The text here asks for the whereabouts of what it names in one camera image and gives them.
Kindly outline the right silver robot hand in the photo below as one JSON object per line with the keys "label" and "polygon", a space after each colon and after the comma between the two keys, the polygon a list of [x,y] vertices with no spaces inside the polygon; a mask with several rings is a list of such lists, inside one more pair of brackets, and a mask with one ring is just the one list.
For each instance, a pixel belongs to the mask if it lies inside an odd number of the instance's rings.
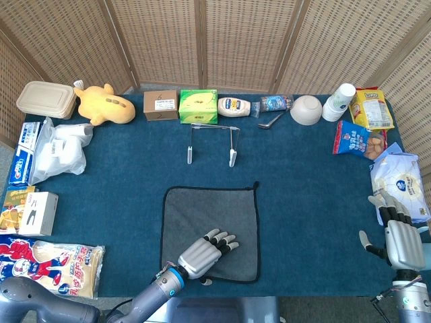
{"label": "right silver robot hand", "polygon": [[359,231],[363,248],[385,260],[395,270],[421,271],[426,267],[422,240],[418,228],[413,225],[407,208],[394,196],[382,191],[369,196],[383,223],[385,247],[371,244],[365,231]]}

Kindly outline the clear plastic water bottle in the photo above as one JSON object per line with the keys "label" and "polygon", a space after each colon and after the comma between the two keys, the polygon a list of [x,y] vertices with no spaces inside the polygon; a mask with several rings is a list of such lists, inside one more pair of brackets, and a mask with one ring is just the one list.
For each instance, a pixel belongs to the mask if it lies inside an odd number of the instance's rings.
{"label": "clear plastic water bottle", "polygon": [[260,113],[290,110],[294,103],[293,95],[263,96],[251,103],[250,116],[258,118]]}

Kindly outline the grey and blue cloth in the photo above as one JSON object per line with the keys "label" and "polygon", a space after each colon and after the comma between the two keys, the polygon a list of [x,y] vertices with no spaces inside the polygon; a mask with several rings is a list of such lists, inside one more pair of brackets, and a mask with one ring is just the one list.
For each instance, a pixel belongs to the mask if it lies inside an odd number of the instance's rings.
{"label": "grey and blue cloth", "polygon": [[254,283],[261,267],[258,182],[245,188],[173,186],[164,195],[160,265],[176,262],[196,240],[213,229],[236,236],[239,247],[222,256],[206,277]]}

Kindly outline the dark ladle spoon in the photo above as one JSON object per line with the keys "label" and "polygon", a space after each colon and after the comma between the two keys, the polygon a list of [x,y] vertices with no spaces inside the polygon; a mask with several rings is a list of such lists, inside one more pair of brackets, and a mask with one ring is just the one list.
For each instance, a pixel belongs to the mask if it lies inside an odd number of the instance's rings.
{"label": "dark ladle spoon", "polygon": [[285,114],[285,112],[282,112],[282,113],[278,114],[275,118],[273,118],[271,121],[269,121],[268,123],[266,123],[266,124],[259,123],[257,126],[258,126],[260,129],[270,129],[270,128],[272,127],[272,125],[273,125],[277,120],[279,120],[279,119],[280,119],[284,114]]}

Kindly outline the stack of paper cups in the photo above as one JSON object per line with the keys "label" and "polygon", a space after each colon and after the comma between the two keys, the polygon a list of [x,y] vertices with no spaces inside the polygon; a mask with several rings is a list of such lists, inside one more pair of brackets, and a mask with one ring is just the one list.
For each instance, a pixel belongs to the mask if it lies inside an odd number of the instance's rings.
{"label": "stack of paper cups", "polygon": [[355,94],[356,88],[352,84],[341,84],[325,102],[322,117],[329,122],[339,120],[347,110]]}

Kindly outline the yellow Lipo snack bag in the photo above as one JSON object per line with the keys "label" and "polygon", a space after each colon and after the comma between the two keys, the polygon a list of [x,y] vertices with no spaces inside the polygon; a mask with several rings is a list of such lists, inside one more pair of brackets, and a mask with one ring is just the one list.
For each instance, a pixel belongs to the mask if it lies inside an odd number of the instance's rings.
{"label": "yellow Lipo snack bag", "polygon": [[350,102],[349,112],[354,124],[371,131],[395,128],[385,95],[377,87],[357,89]]}

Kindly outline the white box black print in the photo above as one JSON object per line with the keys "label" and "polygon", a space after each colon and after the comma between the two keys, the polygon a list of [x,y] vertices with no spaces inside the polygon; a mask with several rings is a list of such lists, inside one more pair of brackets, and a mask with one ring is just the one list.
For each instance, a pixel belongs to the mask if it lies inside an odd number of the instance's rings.
{"label": "white box black print", "polygon": [[51,192],[28,193],[18,234],[50,236],[59,197]]}

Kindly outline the white plastic bag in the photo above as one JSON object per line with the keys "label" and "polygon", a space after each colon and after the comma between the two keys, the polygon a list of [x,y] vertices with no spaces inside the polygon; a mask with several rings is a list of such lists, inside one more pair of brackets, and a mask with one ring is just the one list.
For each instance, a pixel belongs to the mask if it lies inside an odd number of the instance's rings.
{"label": "white plastic bag", "polygon": [[90,144],[93,129],[90,123],[55,126],[51,118],[45,118],[34,150],[29,184],[62,173],[82,174],[86,168],[84,147]]}

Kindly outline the yellow snack box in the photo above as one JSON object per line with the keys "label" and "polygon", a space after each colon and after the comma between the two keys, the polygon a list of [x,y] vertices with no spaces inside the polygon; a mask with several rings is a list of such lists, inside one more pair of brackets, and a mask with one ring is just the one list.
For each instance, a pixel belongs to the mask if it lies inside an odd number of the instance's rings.
{"label": "yellow snack box", "polygon": [[37,191],[35,186],[10,186],[7,189],[0,212],[0,235],[19,231],[27,195]]}

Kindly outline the green tissue pack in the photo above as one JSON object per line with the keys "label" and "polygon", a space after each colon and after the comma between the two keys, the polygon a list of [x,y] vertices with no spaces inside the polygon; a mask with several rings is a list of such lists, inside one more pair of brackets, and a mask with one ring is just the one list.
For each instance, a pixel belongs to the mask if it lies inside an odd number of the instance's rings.
{"label": "green tissue pack", "polygon": [[181,124],[217,124],[218,91],[216,89],[182,89],[178,112]]}

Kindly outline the beige upturned bowl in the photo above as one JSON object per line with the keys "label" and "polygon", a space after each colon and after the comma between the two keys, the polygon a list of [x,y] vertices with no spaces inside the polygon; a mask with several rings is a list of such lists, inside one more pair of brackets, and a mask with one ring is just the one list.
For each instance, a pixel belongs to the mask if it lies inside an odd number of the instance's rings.
{"label": "beige upturned bowl", "polygon": [[322,111],[322,104],[316,97],[304,95],[294,101],[290,115],[298,124],[310,126],[318,123]]}

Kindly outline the yellow plush toy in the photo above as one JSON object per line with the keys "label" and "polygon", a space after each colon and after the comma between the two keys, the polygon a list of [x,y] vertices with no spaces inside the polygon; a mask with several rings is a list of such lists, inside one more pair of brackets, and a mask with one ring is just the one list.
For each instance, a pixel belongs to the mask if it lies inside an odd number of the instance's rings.
{"label": "yellow plush toy", "polygon": [[99,126],[106,121],[127,124],[135,118],[134,105],[116,96],[109,83],[105,83],[103,87],[90,86],[86,89],[74,86],[73,91],[80,100],[79,115],[87,118],[93,126]]}

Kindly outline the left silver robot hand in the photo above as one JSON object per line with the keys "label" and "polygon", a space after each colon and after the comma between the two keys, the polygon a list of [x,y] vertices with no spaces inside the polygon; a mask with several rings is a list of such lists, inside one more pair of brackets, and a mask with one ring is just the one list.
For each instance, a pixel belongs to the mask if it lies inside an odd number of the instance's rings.
{"label": "left silver robot hand", "polygon": [[213,283],[206,272],[225,254],[239,247],[234,234],[216,228],[196,240],[178,257],[178,270],[185,286],[187,279],[198,279],[204,286]]}

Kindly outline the mayonnaise squeeze bottle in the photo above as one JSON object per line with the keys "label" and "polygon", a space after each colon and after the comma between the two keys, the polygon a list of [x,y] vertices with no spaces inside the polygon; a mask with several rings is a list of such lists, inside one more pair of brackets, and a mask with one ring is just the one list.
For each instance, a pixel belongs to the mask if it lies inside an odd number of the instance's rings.
{"label": "mayonnaise squeeze bottle", "polygon": [[218,114],[225,117],[249,116],[251,103],[238,98],[220,98],[218,100]]}

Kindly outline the blue carpet table cover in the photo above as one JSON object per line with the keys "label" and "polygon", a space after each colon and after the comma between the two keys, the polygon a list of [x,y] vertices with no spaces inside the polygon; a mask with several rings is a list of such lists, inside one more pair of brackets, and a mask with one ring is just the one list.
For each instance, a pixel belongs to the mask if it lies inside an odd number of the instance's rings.
{"label": "blue carpet table cover", "polygon": [[263,130],[256,118],[225,118],[240,129],[230,167],[228,131],[149,122],[143,98],[130,101],[138,108],[132,122],[94,129],[82,174],[38,185],[59,197],[50,241],[105,246],[99,296],[137,295],[158,272],[163,199],[173,186],[257,187],[259,278],[190,281],[184,297],[374,296],[391,284],[394,270],[358,237],[364,230],[377,246],[385,240],[368,202],[370,162],[333,155],[335,124],[304,127],[286,114]]}

